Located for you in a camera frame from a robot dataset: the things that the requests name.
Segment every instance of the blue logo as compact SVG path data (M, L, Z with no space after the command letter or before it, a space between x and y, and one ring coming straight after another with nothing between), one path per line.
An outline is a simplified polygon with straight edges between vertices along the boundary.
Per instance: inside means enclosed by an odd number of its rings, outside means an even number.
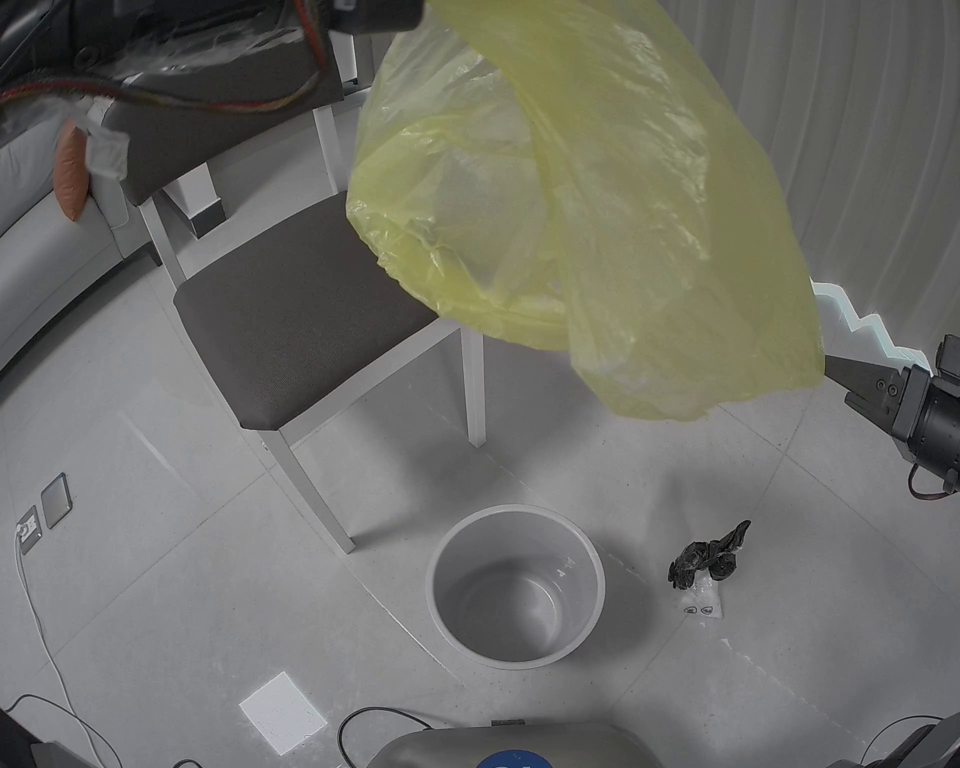
M507 750L490 755L477 768L552 768L540 755L523 750Z

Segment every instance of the white paper square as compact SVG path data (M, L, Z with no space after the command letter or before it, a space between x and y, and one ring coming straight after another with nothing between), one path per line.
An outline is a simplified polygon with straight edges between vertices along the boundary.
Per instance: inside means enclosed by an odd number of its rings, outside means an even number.
M326 725L286 672L244 699L240 709L278 755L286 755Z

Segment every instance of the tile floor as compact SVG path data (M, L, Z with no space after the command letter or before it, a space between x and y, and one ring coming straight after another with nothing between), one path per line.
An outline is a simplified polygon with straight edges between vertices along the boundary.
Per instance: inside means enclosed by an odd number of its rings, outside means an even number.
M338 118L348 147L355 121ZM211 162L230 218L194 242L170 217L187 273L292 201L325 196L321 162L303 118ZM12 539L66 472L75 509L24 565L78 713L127 766L336 766L336 723L381 704L450 725L613 721L664 768L821 768L859 758L896 717L960 708L960 504L914 501L891 442L831 382L692 424L630 421L605 412L562 355L488 341L490 437L477 450L447 340L297 447L356 537L345 557L237 427L172 296L137 261L0 380L0 529ZM821 310L831 351L876 356ZM444 532L510 501L580 524L609 581L585 645L526 673L459 656L423 599ZM667 564L746 517L725 617L687 617ZM0 556L0 704L26 691L59 700L12 546ZM280 671L330 723L284 757L239 707ZM16 716L88 755L66 716L35 702ZM358 764L403 729L358 722Z

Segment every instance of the gray curtain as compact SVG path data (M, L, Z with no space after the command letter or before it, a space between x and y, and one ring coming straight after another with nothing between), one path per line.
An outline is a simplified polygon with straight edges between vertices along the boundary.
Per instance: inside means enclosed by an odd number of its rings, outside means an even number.
M770 155L813 278L960 334L960 0L661 0Z

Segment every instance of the chair backrest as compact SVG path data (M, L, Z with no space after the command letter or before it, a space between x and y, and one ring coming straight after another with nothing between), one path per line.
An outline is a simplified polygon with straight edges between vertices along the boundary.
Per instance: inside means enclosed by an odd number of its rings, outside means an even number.
M333 48L324 35L329 66L313 93L276 112L217 114L115 102L103 125L130 136L124 194L140 205L171 181L273 126L344 98ZM277 45L226 64L183 74L145 74L137 85L207 101L267 101L291 93L316 71L303 41Z

